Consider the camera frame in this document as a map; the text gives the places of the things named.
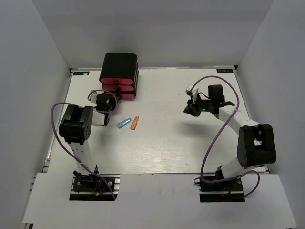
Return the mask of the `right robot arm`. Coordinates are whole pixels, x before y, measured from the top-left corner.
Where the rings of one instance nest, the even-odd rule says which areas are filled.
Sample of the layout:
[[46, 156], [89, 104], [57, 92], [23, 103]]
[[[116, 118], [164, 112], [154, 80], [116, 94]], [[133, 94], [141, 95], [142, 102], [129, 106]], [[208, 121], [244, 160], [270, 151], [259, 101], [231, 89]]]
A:
[[227, 190], [233, 183], [232, 179], [241, 177], [251, 169], [276, 162], [274, 132], [271, 125], [253, 121], [241, 113], [234, 103], [226, 101], [220, 84], [210, 85], [208, 93], [208, 98], [202, 99], [199, 88], [188, 85], [186, 94], [190, 99], [184, 113], [198, 117], [202, 112], [210, 112], [238, 134], [236, 157], [219, 166], [215, 172], [216, 186], [220, 190]]

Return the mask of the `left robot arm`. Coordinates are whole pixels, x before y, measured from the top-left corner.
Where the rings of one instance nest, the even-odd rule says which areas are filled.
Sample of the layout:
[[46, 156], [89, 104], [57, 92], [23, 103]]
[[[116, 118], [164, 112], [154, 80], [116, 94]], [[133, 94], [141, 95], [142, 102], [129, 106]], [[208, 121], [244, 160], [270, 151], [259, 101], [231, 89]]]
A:
[[107, 126], [110, 113], [117, 108], [121, 99], [122, 96], [119, 94], [91, 91], [88, 101], [93, 103], [93, 106], [80, 107], [69, 104], [61, 120], [59, 135], [64, 138], [72, 150], [72, 155], [76, 157], [78, 173], [87, 175], [84, 184], [89, 190], [96, 190], [101, 184], [101, 179], [91, 174], [91, 172], [99, 173], [88, 141], [92, 127]]

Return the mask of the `blue translucent lead case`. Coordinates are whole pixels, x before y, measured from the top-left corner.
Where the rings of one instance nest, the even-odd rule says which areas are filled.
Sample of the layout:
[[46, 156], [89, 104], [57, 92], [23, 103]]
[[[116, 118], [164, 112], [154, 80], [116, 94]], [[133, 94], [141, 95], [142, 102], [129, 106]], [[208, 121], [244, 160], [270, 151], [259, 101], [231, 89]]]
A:
[[119, 129], [121, 129], [122, 127], [126, 126], [126, 125], [127, 125], [128, 123], [130, 123], [130, 122], [131, 122], [131, 118], [127, 118], [127, 119], [125, 119], [125, 120], [119, 122], [119, 123], [117, 124], [117, 127], [118, 127]]

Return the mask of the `pink drawer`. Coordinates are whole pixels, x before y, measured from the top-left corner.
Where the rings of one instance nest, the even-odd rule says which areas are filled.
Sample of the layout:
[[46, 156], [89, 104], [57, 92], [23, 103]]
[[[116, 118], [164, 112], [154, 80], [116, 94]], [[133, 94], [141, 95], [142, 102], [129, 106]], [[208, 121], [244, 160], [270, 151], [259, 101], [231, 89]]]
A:
[[100, 82], [102, 84], [111, 85], [132, 85], [134, 81], [130, 78], [101, 78]]
[[123, 100], [133, 100], [136, 97], [135, 93], [118, 93]]
[[132, 85], [114, 85], [114, 84], [103, 84], [102, 89], [111, 92], [133, 92], [135, 88]]

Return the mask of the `pink top drawer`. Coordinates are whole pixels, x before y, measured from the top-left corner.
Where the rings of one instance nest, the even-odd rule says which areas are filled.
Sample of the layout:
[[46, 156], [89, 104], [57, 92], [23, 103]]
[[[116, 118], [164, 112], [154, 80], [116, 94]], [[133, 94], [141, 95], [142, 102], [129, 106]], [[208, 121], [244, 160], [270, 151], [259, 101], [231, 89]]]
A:
[[130, 78], [101, 78], [100, 82], [102, 84], [111, 85], [132, 85], [134, 81]]

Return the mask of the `pink bottom drawer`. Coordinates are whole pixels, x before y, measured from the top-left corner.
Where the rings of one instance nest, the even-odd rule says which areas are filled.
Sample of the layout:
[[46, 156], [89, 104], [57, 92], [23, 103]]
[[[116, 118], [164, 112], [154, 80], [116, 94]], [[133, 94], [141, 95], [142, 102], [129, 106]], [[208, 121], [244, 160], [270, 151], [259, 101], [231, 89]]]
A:
[[135, 93], [118, 93], [123, 100], [133, 100], [136, 97]]

